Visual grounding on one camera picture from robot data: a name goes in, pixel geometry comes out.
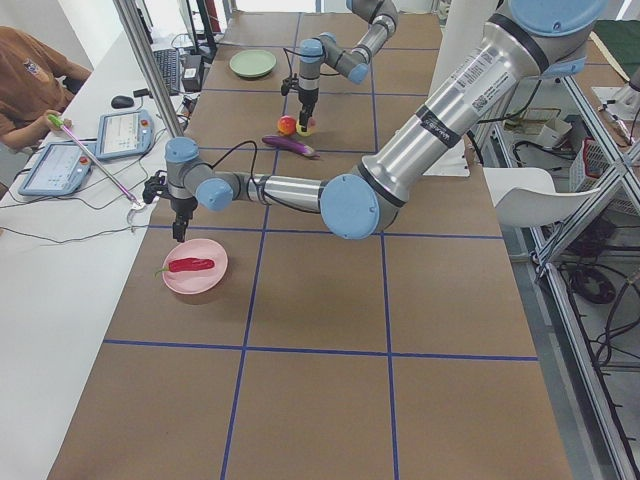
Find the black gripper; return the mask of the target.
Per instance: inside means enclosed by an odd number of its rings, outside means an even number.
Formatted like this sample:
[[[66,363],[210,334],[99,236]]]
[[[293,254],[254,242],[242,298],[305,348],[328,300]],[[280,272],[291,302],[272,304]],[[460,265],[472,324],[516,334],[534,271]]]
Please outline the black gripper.
[[[175,198],[170,200],[170,206],[175,212],[176,218],[172,224],[172,236],[178,243],[186,241],[186,233],[190,220],[193,219],[193,212],[196,210],[196,198]]]
[[[307,121],[313,117],[313,111],[315,105],[318,101],[319,90],[305,90],[301,89],[298,91],[298,98],[302,105],[302,110],[300,111],[298,122],[302,124],[306,124]]]

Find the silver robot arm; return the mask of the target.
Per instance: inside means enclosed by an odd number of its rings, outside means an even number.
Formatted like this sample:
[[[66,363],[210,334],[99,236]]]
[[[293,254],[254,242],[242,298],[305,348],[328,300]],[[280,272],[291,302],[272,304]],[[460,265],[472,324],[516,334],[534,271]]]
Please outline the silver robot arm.
[[[583,68],[601,1],[502,1],[479,45],[375,154],[328,181],[218,172],[186,137],[165,148],[163,197],[183,241],[198,206],[212,211],[236,200],[276,204],[319,215],[335,235],[359,240],[386,229],[411,187],[520,80],[571,75]]]
[[[346,1],[345,5],[368,25],[354,46],[341,46],[331,32],[304,39],[299,45],[299,69],[293,76],[293,88],[301,104],[296,125],[299,134],[310,132],[322,66],[330,67],[354,84],[361,84],[370,71],[372,59],[397,30],[398,11],[392,1],[353,0]]]

